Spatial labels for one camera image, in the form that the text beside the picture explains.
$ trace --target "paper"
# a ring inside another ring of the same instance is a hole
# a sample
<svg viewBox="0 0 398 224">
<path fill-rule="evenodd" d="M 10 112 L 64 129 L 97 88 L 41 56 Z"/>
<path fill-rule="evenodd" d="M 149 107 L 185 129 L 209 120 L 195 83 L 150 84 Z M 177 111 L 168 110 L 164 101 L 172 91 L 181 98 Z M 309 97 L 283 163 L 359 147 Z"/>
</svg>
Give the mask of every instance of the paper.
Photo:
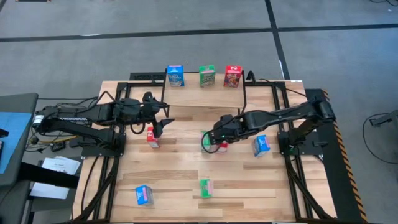
<svg viewBox="0 0 398 224">
<path fill-rule="evenodd" d="M 9 132 L 8 137 L 0 138 L 4 146 L 0 158 L 0 174 L 6 171 L 18 142 L 25 131 L 32 114 L 0 112 L 0 128 Z"/>
<path fill-rule="evenodd" d="M 62 156 L 56 158 L 45 158 L 42 167 L 54 171 L 64 172 L 66 174 L 75 175 L 80 166 L 80 162 L 68 159 Z M 35 183 L 33 185 L 30 196 L 47 197 L 56 199 L 66 199 L 69 189 L 66 187 L 57 187 L 50 184 Z"/>
</svg>

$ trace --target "white paper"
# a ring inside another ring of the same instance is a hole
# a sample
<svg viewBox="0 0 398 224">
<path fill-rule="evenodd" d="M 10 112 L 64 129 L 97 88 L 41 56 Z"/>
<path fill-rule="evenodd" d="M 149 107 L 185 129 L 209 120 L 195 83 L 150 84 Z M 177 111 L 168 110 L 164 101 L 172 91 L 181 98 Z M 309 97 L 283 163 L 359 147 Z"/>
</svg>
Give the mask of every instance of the white paper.
<svg viewBox="0 0 398 224">
<path fill-rule="evenodd" d="M 75 175 L 80 166 L 80 162 L 57 156 L 56 158 L 45 158 L 42 167 L 54 171 L 64 172 Z M 69 189 L 66 187 L 56 187 L 49 184 L 35 183 L 30 196 L 66 199 Z"/>
</svg>

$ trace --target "blue cereal box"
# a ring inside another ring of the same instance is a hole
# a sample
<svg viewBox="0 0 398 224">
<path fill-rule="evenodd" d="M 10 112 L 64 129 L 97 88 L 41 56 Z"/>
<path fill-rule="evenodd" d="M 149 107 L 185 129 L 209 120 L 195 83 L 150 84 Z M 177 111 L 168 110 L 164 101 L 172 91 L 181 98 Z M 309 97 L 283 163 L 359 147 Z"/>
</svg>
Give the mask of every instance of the blue cereal box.
<svg viewBox="0 0 398 224">
<path fill-rule="evenodd" d="M 136 187 L 136 195 L 138 205 L 152 205 L 154 203 L 152 189 L 146 185 Z"/>
<path fill-rule="evenodd" d="M 182 65 L 168 65 L 166 73 L 171 86 L 184 86 L 184 69 Z"/>
<path fill-rule="evenodd" d="M 254 151 L 255 157 L 263 156 L 266 152 L 269 151 L 269 149 L 270 149 L 270 147 L 268 145 L 266 135 L 257 136 L 254 139 L 253 151 Z"/>
</svg>

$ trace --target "red cereal box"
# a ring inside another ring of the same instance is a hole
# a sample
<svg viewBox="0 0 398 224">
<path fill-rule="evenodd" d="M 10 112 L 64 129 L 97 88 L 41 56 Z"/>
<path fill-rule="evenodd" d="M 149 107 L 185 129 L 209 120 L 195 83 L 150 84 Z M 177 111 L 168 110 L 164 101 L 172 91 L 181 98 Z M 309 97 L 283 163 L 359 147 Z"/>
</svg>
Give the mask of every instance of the red cereal box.
<svg viewBox="0 0 398 224">
<path fill-rule="evenodd" d="M 227 65 L 225 70 L 224 86 L 238 87 L 242 75 L 242 66 Z"/>
<path fill-rule="evenodd" d="M 147 142 L 152 148 L 158 148 L 159 146 L 159 139 L 155 138 L 154 136 L 154 127 L 148 127 L 147 130 Z"/>
</svg>

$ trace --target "wooden tabletop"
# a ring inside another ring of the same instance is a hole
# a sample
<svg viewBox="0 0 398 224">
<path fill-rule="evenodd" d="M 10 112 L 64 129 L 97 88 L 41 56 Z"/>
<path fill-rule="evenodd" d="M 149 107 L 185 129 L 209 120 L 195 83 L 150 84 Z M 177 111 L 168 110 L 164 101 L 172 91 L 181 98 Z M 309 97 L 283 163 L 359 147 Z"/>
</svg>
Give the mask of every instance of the wooden tabletop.
<svg viewBox="0 0 398 224">
<path fill-rule="evenodd" d="M 171 106 L 243 108 L 241 78 L 237 88 L 224 87 L 225 74 L 216 74 L 215 84 L 200 87 L 199 73 L 184 73 L 184 86 L 172 87 L 166 78 L 164 102 Z"/>
<path fill-rule="evenodd" d="M 108 90 L 114 95 L 116 85 L 116 81 L 105 81 L 101 92 Z M 302 82 L 286 81 L 286 86 L 304 93 Z M 146 91 L 151 91 L 160 99 L 162 88 L 134 87 L 130 98 L 141 99 Z M 275 109 L 270 87 L 247 87 L 246 93 L 246 111 Z M 289 91 L 288 96 L 291 106 L 306 100 Z M 109 101 L 109 98 L 104 97 L 101 102 Z M 232 108 L 173 106 L 169 117 L 175 118 L 175 121 L 165 127 L 159 149 L 152 149 L 146 143 L 146 132 L 135 135 L 127 128 L 127 145 L 119 164 L 111 221 L 294 221 L 285 162 L 279 154 L 276 138 L 277 126 L 259 133 L 267 135 L 271 146 L 271 151 L 262 157 L 253 155 L 251 144 L 254 137 L 230 144 L 226 154 L 206 154 L 200 151 L 200 131 L 212 129 L 221 115 L 236 113 L 236 109 Z M 162 118 L 165 118 L 163 111 L 157 115 L 157 119 Z M 335 217 L 323 164 L 313 156 L 302 156 L 302 160 L 309 191 L 325 211 Z M 87 158 L 83 163 L 73 204 L 75 217 L 80 214 L 81 197 L 93 161 L 94 158 Z M 102 161 L 102 158 L 98 159 L 88 182 L 85 207 L 97 191 Z M 200 197 L 200 179 L 214 181 L 212 198 Z M 153 189 L 153 205 L 137 205 L 134 189 L 140 185 L 148 185 Z M 298 188 L 297 192 L 304 217 L 302 194 Z M 100 217 L 104 217 L 107 198 L 108 194 L 105 193 Z"/>
</svg>

